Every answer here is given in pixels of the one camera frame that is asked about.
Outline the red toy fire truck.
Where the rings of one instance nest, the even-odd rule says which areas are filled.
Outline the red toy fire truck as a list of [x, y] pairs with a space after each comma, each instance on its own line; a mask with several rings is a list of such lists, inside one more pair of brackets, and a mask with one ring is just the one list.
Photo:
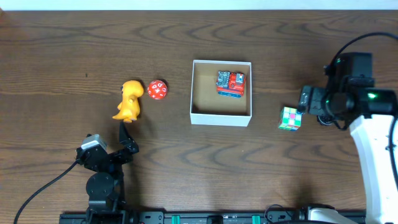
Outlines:
[[216, 81], [216, 92], [221, 96], [241, 98], [244, 95], [245, 84], [245, 74], [219, 71]]

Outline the white cardboard box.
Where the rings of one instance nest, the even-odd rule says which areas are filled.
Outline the white cardboard box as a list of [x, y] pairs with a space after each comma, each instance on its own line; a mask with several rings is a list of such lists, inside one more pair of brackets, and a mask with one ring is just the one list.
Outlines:
[[[221, 96], [216, 92], [219, 71], [246, 76], [241, 98]], [[252, 118], [252, 64], [217, 60], [194, 60], [190, 121], [192, 124], [246, 127]]]

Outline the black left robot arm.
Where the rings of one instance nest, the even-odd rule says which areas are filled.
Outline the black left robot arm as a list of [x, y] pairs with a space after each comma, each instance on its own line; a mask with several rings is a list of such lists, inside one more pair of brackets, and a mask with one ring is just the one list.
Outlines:
[[133, 160], [139, 146], [123, 122], [119, 126], [119, 142], [123, 148], [108, 153], [102, 137], [89, 134], [76, 149], [79, 165], [94, 172], [86, 183], [89, 196], [86, 223], [130, 222], [130, 214], [125, 210], [123, 165]]

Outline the colourful puzzle cube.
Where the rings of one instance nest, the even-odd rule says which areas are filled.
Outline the colourful puzzle cube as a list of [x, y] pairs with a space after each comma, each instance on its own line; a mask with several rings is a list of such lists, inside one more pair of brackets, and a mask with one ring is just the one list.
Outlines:
[[283, 107], [280, 112], [279, 129], [296, 131], [302, 124], [302, 113], [296, 108]]

